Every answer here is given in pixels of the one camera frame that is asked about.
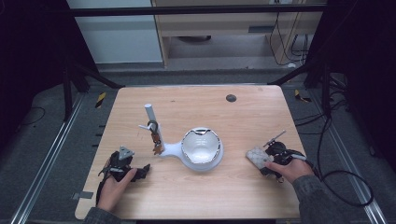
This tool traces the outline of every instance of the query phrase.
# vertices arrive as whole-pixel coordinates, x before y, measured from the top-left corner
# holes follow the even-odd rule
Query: black pole
[[[285,4],[285,5],[231,5],[193,7],[115,7],[115,8],[72,8],[68,10],[46,10],[46,13],[74,17],[142,16],[213,13],[260,13],[260,12],[317,12],[337,10],[344,5]]]

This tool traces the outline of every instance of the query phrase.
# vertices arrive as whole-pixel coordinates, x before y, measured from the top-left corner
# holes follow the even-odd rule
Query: small round object
[[[232,95],[232,94],[228,94],[226,97],[225,97],[225,99],[228,101],[228,102],[235,102],[236,101],[236,96],[235,95]]]
[[[192,129],[181,141],[183,154],[194,164],[212,162],[218,156],[220,146],[218,136],[207,128]]]

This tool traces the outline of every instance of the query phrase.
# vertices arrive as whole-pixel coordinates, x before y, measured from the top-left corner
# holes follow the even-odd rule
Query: wooden table
[[[236,101],[226,100],[228,94]],[[152,104],[166,143],[179,142],[194,127],[208,127],[221,139],[224,156],[206,173],[187,168],[179,159],[153,155],[150,132],[138,127],[149,121]],[[120,146],[134,151],[133,167],[150,163],[146,179],[131,183],[116,207],[124,219],[297,218],[298,201],[291,184],[260,174],[246,158],[248,150],[278,141],[304,153],[282,90],[278,86],[174,86],[121,89],[110,113],[76,217],[94,206],[106,160]]]

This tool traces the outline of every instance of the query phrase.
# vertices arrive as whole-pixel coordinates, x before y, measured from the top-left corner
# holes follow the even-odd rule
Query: white wall
[[[149,0],[67,0],[70,8],[151,7]],[[79,29],[96,63],[161,63],[154,17],[80,17]]]

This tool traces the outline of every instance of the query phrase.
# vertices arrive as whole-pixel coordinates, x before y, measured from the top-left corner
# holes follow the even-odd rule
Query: white cylinder
[[[151,104],[146,104],[145,108],[146,108],[146,112],[148,113],[148,119],[157,121],[155,119],[154,110],[152,109],[152,105]]]

